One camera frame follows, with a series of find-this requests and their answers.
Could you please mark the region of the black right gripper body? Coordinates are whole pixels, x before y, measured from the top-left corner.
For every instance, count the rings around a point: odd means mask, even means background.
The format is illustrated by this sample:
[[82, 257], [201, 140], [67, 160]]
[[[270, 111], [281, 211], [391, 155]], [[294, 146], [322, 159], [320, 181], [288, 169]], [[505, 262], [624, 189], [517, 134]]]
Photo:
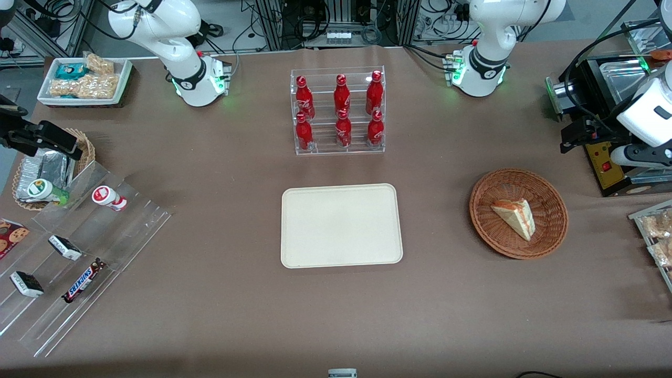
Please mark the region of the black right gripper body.
[[43, 125], [27, 121], [26, 115], [27, 109], [14, 103], [1, 105], [1, 142], [5, 148], [33, 157], [40, 146]]

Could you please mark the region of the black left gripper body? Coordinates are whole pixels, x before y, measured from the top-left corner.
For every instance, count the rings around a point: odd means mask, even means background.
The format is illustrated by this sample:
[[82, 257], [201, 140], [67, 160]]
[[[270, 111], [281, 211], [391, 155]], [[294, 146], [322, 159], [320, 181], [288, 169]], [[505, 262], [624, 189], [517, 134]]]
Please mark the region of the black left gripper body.
[[596, 120], [591, 117], [581, 117], [576, 120], [579, 125], [579, 146], [610, 142], [616, 146], [631, 143], [632, 135], [615, 118]]

